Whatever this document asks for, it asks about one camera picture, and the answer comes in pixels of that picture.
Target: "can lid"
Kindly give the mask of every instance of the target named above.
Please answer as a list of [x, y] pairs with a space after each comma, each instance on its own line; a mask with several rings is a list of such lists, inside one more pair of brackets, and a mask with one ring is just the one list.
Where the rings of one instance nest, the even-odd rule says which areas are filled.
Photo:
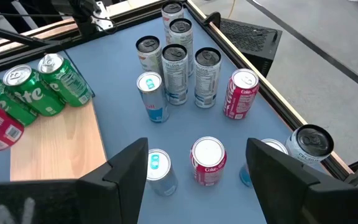
[[280, 152], [284, 152], [285, 154], [288, 155], [288, 151], [287, 151], [286, 147], [278, 140], [263, 139], [262, 142], [264, 142], [265, 144], [272, 146], [273, 148], [279, 150]]
[[148, 35], [140, 38], [136, 42], [136, 48], [142, 53], [153, 52], [160, 46], [160, 40], [154, 36]]
[[170, 44], [162, 49], [162, 55], [166, 60], [175, 62], [184, 59], [187, 55], [187, 50], [186, 47], [180, 44]]
[[306, 124], [296, 134], [299, 146], [312, 156], [325, 156], [334, 150], [334, 140], [331, 135], [317, 125]]
[[182, 7], [180, 2], [167, 2], [162, 6], [162, 11], [173, 14], [179, 12]]
[[38, 63], [38, 71], [52, 73], [62, 66], [64, 58], [59, 54], [47, 54]]
[[4, 84], [17, 86], [24, 83], [31, 75], [31, 67], [28, 65], [17, 65], [9, 69], [4, 75]]
[[161, 149], [149, 150], [147, 163], [147, 180], [159, 180], [164, 178], [171, 169], [171, 159]]
[[196, 61], [200, 65], [214, 66], [221, 60], [221, 53], [212, 48], [204, 47], [196, 52]]
[[232, 75], [232, 79], [236, 86], [243, 89], [253, 88], [259, 81], [255, 72], [246, 68], [236, 70]]
[[161, 76], [156, 72], [145, 72], [137, 79], [137, 87], [142, 91], [154, 91], [160, 87]]
[[214, 167], [224, 158], [223, 144], [214, 137], [202, 137], [191, 149], [195, 161], [204, 167]]
[[188, 19], [179, 18], [174, 19], [169, 24], [170, 30], [176, 33], [184, 33], [191, 29], [191, 22]]

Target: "white can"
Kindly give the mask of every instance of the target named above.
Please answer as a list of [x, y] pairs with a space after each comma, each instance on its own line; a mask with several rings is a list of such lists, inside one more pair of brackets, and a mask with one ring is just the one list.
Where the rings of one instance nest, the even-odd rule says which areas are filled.
[[165, 77], [165, 94], [168, 102], [181, 105], [187, 101], [188, 56], [186, 48], [170, 44], [162, 50], [162, 66]]
[[221, 53], [205, 47], [196, 52], [196, 87], [195, 103], [200, 108], [210, 108], [215, 105], [221, 76]]
[[334, 140], [323, 128], [306, 124], [296, 129], [285, 141], [292, 157], [304, 164], [313, 165], [327, 158], [334, 150]]
[[136, 42], [136, 49], [143, 70], [163, 78], [160, 40], [151, 35], [142, 37]]
[[162, 21], [164, 23], [165, 37], [167, 38], [167, 44], [169, 44], [169, 24], [174, 19], [184, 18], [185, 10], [183, 10], [183, 5], [178, 1], [169, 1], [162, 5], [161, 8]]
[[180, 44], [186, 47], [188, 55], [188, 76], [194, 71], [193, 62], [193, 28], [188, 19], [175, 19], [170, 23], [170, 44]]

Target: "green can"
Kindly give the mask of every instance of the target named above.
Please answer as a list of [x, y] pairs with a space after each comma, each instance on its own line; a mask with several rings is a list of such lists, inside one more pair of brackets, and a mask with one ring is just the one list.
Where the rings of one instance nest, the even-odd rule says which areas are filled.
[[70, 106], [82, 106], [92, 97], [84, 78], [72, 67], [69, 60], [59, 54], [47, 54], [38, 63], [42, 79]]
[[37, 119], [38, 113], [17, 99], [0, 80], [0, 108], [6, 111], [23, 126], [28, 126]]
[[64, 109], [64, 102], [28, 65], [18, 65], [4, 75], [4, 84], [13, 94], [44, 116], [53, 116]]

